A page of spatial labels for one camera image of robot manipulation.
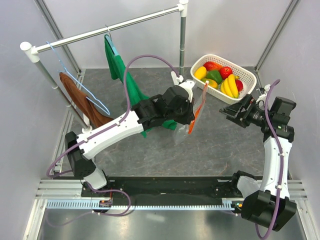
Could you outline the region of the yellow banana bunch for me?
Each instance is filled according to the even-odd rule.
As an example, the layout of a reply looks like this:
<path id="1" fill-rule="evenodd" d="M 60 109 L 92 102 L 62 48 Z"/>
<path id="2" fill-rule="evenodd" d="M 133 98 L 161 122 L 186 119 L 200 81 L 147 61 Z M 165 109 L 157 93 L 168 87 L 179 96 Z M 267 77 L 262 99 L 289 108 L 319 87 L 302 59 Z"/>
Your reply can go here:
<path id="1" fill-rule="evenodd" d="M 221 84 L 220 90 L 228 97 L 237 99 L 239 97 L 239 91 L 236 85 L 236 78 L 234 74 L 230 74 Z"/>

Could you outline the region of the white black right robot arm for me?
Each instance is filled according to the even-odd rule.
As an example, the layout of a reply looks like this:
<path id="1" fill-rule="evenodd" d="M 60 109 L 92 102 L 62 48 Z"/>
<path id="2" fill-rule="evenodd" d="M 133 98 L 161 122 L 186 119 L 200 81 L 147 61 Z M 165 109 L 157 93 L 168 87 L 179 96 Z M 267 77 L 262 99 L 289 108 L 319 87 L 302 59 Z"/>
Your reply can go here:
<path id="1" fill-rule="evenodd" d="M 278 232 L 296 213 L 296 203 L 290 201 L 288 188 L 289 154 L 294 140 L 294 128 L 289 126 L 290 114 L 296 103 L 276 97 L 271 108 L 264 111 L 247 94 L 240 101 L 223 107 L 220 113 L 227 120 L 246 128 L 254 124 L 261 128 L 265 152 L 262 181 L 249 173 L 233 174 L 229 191 L 235 197 L 243 196 L 241 217 Z"/>

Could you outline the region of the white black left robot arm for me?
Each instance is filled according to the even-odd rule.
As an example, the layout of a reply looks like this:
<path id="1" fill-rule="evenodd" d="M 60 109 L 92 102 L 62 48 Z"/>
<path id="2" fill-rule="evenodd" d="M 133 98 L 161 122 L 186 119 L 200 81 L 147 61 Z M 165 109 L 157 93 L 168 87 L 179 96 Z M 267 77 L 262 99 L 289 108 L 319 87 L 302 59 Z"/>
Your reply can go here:
<path id="1" fill-rule="evenodd" d="M 189 125 L 193 113 L 194 82 L 188 80 L 169 87 L 164 94 L 141 100 L 118 118 L 91 130 L 65 136 L 67 158 L 75 177 L 85 180 L 99 197 L 106 196 L 110 185 L 105 173 L 94 163 L 94 157 L 109 146 L 135 134 L 162 126 L 167 121 Z"/>

